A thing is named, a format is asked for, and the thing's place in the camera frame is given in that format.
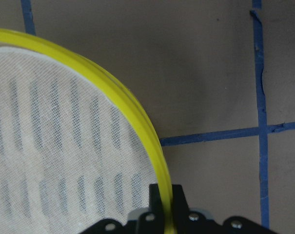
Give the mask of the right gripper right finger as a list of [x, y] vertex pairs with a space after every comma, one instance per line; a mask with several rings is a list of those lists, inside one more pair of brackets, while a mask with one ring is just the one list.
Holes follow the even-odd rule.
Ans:
[[177, 234], [192, 234], [190, 209], [181, 185], [172, 185], [173, 189], [173, 222]]

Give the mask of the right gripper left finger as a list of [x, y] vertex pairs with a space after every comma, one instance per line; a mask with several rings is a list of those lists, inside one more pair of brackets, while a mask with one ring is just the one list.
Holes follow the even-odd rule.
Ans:
[[149, 185], [149, 205], [138, 216], [136, 234], [163, 234], [164, 211], [158, 184]]

